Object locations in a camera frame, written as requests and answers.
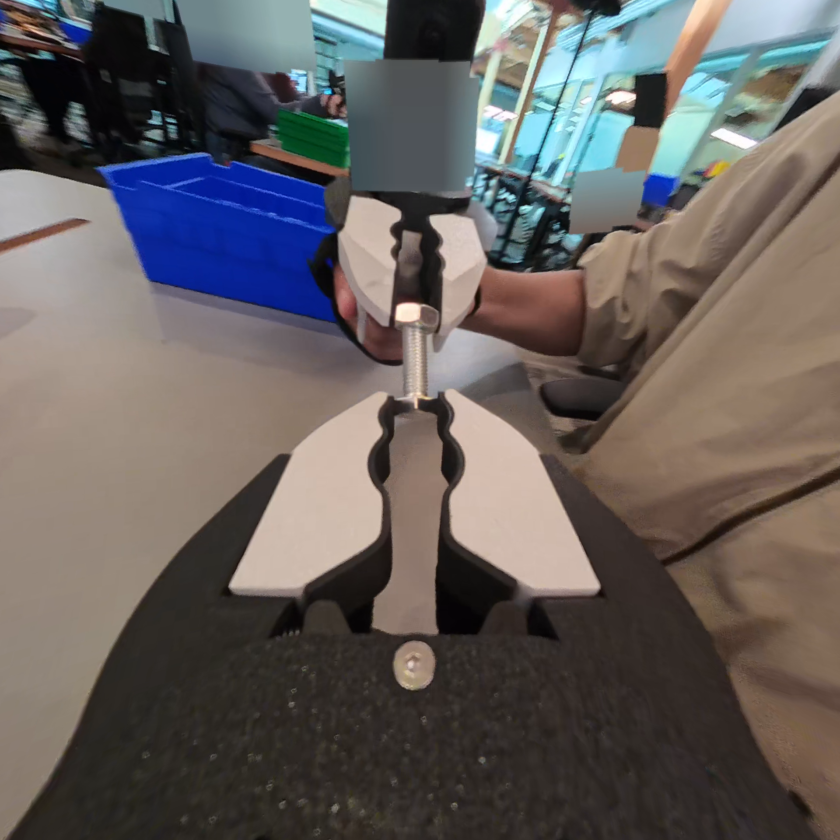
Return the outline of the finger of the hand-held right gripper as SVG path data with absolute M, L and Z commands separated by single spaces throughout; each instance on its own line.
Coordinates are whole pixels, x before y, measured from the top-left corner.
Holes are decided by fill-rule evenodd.
M 434 351 L 441 351 L 448 336 L 476 307 L 476 295 L 487 267 L 487 256 L 476 220 L 469 215 L 434 215 L 434 231 L 440 240 L 437 255 L 442 277 Z
M 374 321 L 396 329 L 392 315 L 398 252 L 395 232 L 401 221 L 399 210 L 378 199 L 350 198 L 338 235 L 338 266 L 357 300 L 363 327 Z

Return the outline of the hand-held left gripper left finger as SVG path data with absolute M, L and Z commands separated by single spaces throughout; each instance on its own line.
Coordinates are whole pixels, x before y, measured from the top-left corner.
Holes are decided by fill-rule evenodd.
M 393 399 L 375 392 L 323 423 L 290 453 L 228 583 L 231 595 L 276 597 L 305 614 L 334 602 L 351 629 L 372 630 L 392 575 Z

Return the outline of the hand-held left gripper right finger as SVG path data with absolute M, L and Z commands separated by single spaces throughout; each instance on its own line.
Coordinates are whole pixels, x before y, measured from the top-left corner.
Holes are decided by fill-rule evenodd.
M 460 392 L 436 402 L 442 442 L 436 623 L 476 634 L 510 602 L 591 599 L 602 593 L 540 452 L 512 425 Z

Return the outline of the steel hex bolt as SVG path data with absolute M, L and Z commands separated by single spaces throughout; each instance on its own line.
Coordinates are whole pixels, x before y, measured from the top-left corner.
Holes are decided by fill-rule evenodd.
M 427 342 L 439 324 L 433 307 L 402 302 L 395 307 L 395 326 L 402 338 L 403 395 L 428 396 Z

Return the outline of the blue plastic bin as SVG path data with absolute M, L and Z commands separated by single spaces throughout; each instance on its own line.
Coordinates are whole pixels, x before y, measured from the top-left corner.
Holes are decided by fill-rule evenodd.
M 309 268 L 332 232 L 321 185 L 201 153 L 98 172 L 149 281 L 335 322 Z

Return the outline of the person's right forearm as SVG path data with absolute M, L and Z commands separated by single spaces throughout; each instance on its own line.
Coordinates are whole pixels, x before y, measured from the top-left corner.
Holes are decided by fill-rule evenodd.
M 517 277 L 511 341 L 519 348 L 555 357 L 581 349 L 585 330 L 586 289 L 583 269 Z

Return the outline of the person's right hand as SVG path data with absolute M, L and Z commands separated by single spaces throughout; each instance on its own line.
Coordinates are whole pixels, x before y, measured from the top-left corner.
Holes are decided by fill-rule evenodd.
M 343 270 L 332 272 L 334 300 L 340 318 L 364 350 L 382 362 L 401 362 L 403 345 L 395 328 L 383 327 L 374 321 L 362 326 L 361 310 Z M 474 304 L 477 314 L 470 314 L 459 326 L 461 331 L 486 335 L 496 340 L 523 347 L 522 316 L 529 313 L 529 285 L 523 276 L 498 269 L 487 269 L 480 285 L 481 303 Z

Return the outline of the black mesh office chair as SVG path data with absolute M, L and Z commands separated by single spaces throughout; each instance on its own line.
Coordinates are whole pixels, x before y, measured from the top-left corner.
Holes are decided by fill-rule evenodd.
M 594 422 L 602 417 L 624 394 L 625 384 L 604 377 L 564 377 L 539 387 L 542 402 L 549 413 Z

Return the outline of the green plastic bin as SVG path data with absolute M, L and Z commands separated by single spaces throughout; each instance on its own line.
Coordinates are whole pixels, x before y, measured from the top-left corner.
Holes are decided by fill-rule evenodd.
M 349 129 L 341 121 L 281 110 L 276 118 L 276 140 L 291 154 L 340 169 L 350 167 Z

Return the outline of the black pole stand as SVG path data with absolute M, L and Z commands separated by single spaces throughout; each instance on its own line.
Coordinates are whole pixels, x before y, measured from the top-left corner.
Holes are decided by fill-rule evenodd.
M 518 152 L 526 173 L 556 186 L 571 165 L 595 95 L 610 63 L 611 41 L 620 24 L 594 17 L 561 30 L 542 62 L 521 122 Z

